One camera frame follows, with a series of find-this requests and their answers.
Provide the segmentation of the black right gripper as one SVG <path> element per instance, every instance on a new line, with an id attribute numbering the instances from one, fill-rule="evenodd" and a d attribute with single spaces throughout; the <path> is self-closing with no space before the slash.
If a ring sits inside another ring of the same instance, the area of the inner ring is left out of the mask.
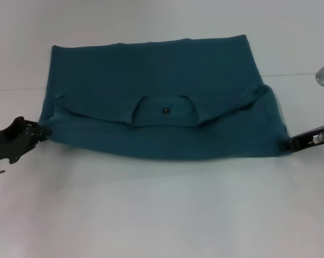
<path id="1" fill-rule="evenodd" d="M 293 153 L 307 148 L 324 144 L 324 126 L 312 129 L 302 134 L 298 134 L 287 140 L 279 142 L 281 151 L 291 151 Z"/>

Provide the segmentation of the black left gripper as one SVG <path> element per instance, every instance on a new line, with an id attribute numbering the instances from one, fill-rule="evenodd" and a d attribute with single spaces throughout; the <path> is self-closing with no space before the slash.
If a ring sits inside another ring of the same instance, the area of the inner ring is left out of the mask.
<path id="1" fill-rule="evenodd" d="M 10 164 L 16 163 L 38 143 L 48 140 L 51 134 L 49 127 L 17 117 L 9 127 L 0 131 L 0 160 L 8 159 Z"/>

